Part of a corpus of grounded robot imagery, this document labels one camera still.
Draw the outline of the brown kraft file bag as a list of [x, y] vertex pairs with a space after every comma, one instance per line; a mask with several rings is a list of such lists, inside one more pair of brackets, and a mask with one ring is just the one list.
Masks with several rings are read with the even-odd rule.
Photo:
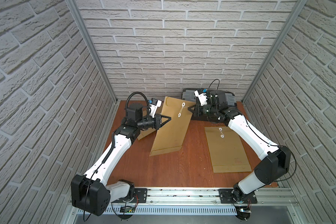
[[165, 98], [161, 115], [170, 116], [171, 121], [157, 131], [150, 156], [172, 153], [182, 148], [192, 117], [188, 107], [193, 105], [194, 102], [187, 100]]
[[214, 173], [252, 171], [237, 133], [229, 127], [206, 127], [205, 134]]
[[[160, 115], [160, 112], [161, 112], [161, 109], [157, 109], [156, 113], [155, 113], [155, 117], [157, 115]], [[141, 140], [145, 137], [147, 137], [148, 135], [150, 135], [151, 133], [155, 132], [157, 129], [154, 128], [154, 127], [149, 127], [149, 128], [146, 128], [146, 129], [141, 129], [141, 132], [140, 132], [140, 135], [137, 137], [137, 140]]]

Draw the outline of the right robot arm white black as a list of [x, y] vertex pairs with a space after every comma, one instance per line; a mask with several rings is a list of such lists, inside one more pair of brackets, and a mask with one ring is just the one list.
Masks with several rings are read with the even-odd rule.
[[211, 105], [189, 106], [188, 111], [195, 117], [212, 115], [217, 123], [223, 123], [236, 132], [259, 157], [260, 163], [254, 171], [240, 182], [236, 183], [231, 192], [231, 200], [242, 203], [248, 196], [266, 185], [278, 181], [289, 172], [291, 150], [287, 146], [274, 143], [256, 129], [236, 107], [220, 110]]

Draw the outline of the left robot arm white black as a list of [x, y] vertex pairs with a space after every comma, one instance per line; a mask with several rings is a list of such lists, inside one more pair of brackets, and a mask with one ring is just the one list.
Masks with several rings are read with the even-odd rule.
[[99, 159], [83, 174], [75, 175], [71, 181], [72, 206], [89, 214], [100, 216], [114, 201], [122, 199], [128, 202], [134, 198], [134, 183], [120, 180], [107, 185], [114, 168], [133, 145], [141, 131], [149, 128], [159, 130], [171, 117], [157, 114], [156, 110], [162, 101], [144, 97], [145, 105], [129, 104], [134, 95], [144, 96], [141, 92], [134, 92], [126, 100], [125, 117], [121, 125], [112, 133], [112, 142]]

